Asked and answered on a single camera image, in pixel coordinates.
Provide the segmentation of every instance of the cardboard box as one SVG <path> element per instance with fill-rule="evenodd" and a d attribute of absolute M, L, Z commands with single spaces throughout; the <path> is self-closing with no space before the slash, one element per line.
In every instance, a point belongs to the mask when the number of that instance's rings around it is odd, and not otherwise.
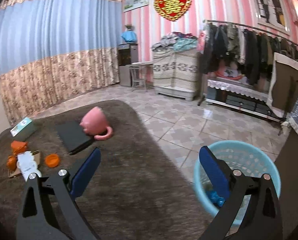
<path fill-rule="evenodd" d="M 38 165 L 38 167 L 40 166 L 40 160 L 41 160 L 41 153 L 39 152 L 39 150 L 32 152 L 33 156 L 34 156 L 34 160 L 36 162 L 36 164 Z M 22 175 L 21 170 L 16 167 L 15 171 L 9 171 L 9 178 L 15 178 Z"/>

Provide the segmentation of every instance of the stool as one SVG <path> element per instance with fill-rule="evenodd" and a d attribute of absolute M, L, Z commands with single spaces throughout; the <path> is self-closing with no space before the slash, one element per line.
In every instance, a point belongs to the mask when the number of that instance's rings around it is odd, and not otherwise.
<path fill-rule="evenodd" d="M 136 83 L 143 83 L 143 86 L 145 87 L 145 90 L 147 91 L 147 68 L 146 66 L 129 66 L 129 70 L 131 72 L 131 83 L 132 83 L 132 87 L 135 88 L 136 87 Z"/>

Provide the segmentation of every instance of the red heart ornament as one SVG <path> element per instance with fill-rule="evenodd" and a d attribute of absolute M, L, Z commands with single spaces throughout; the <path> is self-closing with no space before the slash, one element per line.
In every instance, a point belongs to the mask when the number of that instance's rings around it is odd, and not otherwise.
<path fill-rule="evenodd" d="M 162 17 L 176 21 L 190 7 L 191 0 L 154 0 L 154 8 Z"/>

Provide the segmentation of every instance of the blue plastic basket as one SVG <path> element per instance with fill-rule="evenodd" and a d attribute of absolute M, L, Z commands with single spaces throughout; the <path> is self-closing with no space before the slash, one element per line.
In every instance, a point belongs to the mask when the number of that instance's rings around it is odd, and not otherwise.
<path fill-rule="evenodd" d="M 241 170 L 246 176 L 261 177 L 270 174 L 274 183 L 277 196 L 280 196 L 281 181 L 279 172 L 272 160 L 258 148 L 240 141 L 220 141 L 208 146 L 217 159 L 224 160 L 229 167 Z M 215 217 L 219 209 L 211 203 L 205 193 L 205 187 L 210 185 L 210 180 L 203 167 L 196 161 L 194 167 L 194 189 L 204 209 Z M 250 195 L 245 196 L 233 225 L 239 226 L 246 213 Z"/>

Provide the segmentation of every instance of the wall poster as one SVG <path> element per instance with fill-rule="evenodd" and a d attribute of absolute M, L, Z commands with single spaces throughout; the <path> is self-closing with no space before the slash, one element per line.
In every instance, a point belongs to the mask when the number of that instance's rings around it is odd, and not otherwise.
<path fill-rule="evenodd" d="M 287 31 L 281 0 L 255 0 L 255 2 L 259 24 L 282 32 Z"/>
<path fill-rule="evenodd" d="M 123 3 L 123 12 L 149 5 L 149 0 L 126 0 Z"/>

